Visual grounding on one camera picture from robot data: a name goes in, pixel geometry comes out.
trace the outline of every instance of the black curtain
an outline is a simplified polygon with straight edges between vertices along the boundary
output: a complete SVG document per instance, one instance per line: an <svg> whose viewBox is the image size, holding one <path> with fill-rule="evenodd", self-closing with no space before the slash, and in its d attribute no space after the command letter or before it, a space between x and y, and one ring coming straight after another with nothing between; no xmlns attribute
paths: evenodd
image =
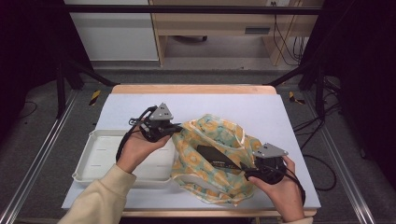
<svg viewBox="0 0 396 224"><path fill-rule="evenodd" d="M324 53L325 75L341 82L340 100L361 147L396 188L394 115L396 100L396 1L326 1L325 7L342 10L320 16L309 39L303 63L313 60L315 50L334 23L345 15ZM304 74L314 77L315 74Z"/></svg>
<svg viewBox="0 0 396 224"><path fill-rule="evenodd" d="M56 79L60 52L92 69L69 13L38 11L52 34L51 43L56 44L49 46L48 34L37 29L38 20L32 19L32 6L39 4L64 1L0 0L0 142L18 118L27 92ZM67 72L78 76L72 69Z"/></svg>

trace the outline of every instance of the table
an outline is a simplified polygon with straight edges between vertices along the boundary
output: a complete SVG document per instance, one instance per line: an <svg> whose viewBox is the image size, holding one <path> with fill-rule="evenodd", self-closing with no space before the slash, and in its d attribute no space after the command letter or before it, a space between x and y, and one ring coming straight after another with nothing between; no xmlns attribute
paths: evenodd
<svg viewBox="0 0 396 224"><path fill-rule="evenodd" d="M166 102L174 122L196 119L213 113L240 124L247 134L286 149L296 163L296 174L306 191L305 215L313 216L320 207L301 151L290 126L283 102L276 90L250 85L120 85L108 96L96 125L100 129L126 129L131 113L142 113L146 105ZM261 116L251 116L260 109ZM85 188L74 182L64 200L67 209ZM252 198L237 207L231 204L202 203L170 181L163 189L132 189L127 195L124 217L278 217L269 198L256 190Z"/></svg>

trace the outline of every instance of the wooden table edge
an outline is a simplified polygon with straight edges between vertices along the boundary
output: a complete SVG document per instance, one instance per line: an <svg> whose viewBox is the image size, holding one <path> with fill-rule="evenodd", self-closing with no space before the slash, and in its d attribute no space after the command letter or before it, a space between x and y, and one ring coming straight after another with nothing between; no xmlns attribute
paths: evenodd
<svg viewBox="0 0 396 224"><path fill-rule="evenodd" d="M306 217L312 217L317 209L305 209ZM280 217L275 210L161 210L161 209L126 209L123 217Z"/></svg>
<svg viewBox="0 0 396 224"><path fill-rule="evenodd" d="M190 93L190 94L276 94L272 86L263 85L117 85L111 93Z"/></svg>

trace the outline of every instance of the metal rail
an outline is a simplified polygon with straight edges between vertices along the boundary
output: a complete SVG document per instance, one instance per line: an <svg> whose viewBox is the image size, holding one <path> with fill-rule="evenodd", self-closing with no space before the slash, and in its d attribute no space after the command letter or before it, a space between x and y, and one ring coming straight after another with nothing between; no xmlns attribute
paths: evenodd
<svg viewBox="0 0 396 224"><path fill-rule="evenodd" d="M304 98L307 101L309 108L311 109L312 114L317 116L314 100L312 99L312 95L304 92ZM359 190L353 176L349 172L349 169L346 166L342 156L338 152L337 146L332 140L332 136L329 133L329 130L326 127L326 124L320 129L322 137L327 145L327 149L334 164L334 168L337 171L337 174L340 176L340 180L344 186L346 191L346 195L348 196L353 209L355 210L356 216L358 217L360 223L362 224L375 224L374 217L368 207L366 201L364 201L363 196L361 195L361 191Z"/></svg>
<svg viewBox="0 0 396 224"><path fill-rule="evenodd" d="M182 13L182 14L276 14L320 15L334 13L321 7L242 7L242 6L141 6L141 5L38 5L38 10L85 13Z"/></svg>
<svg viewBox="0 0 396 224"><path fill-rule="evenodd" d="M44 141L37 155L35 156L35 160L30 166L25 177L23 178L20 186L15 192L6 210L4 210L3 213L1 214L0 216L1 224L13 223L18 213L21 211L21 207L23 206L24 201L29 195L29 192L32 189L33 184L37 180L38 175L40 174L40 171L48 155L50 154L52 147L55 144L55 141L58 138L58 135L62 130L62 127L64 126L66 119L70 114L70 111L74 105L77 95L78 95L78 91L71 91L70 96L66 103L67 107L63 115L59 119L55 120L55 123L53 124L51 130L49 131L46 140Z"/></svg>

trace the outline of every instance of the plastic tray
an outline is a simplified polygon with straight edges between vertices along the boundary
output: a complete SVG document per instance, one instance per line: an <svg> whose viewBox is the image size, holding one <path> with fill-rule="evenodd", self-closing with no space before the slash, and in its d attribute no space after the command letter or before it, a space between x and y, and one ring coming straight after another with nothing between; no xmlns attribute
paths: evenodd
<svg viewBox="0 0 396 224"><path fill-rule="evenodd" d="M94 179L103 177L116 163L120 141L127 130L95 130L90 133L73 178L87 186ZM137 176L133 188L160 189L170 181L175 161L175 145L169 140L166 145L152 152L133 174Z"/></svg>

